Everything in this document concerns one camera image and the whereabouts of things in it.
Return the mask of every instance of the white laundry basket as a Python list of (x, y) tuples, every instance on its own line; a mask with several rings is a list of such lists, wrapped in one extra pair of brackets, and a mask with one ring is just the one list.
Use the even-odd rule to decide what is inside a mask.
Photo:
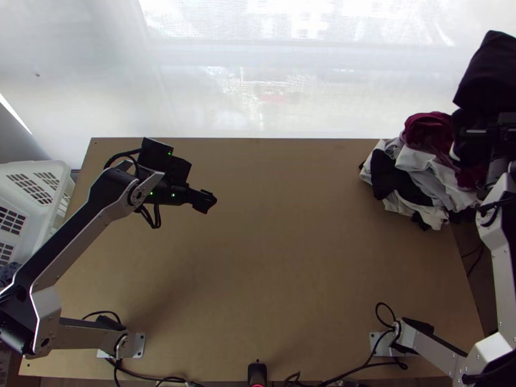
[(63, 161), (0, 164), (0, 267), (25, 263), (61, 227), (74, 188)]

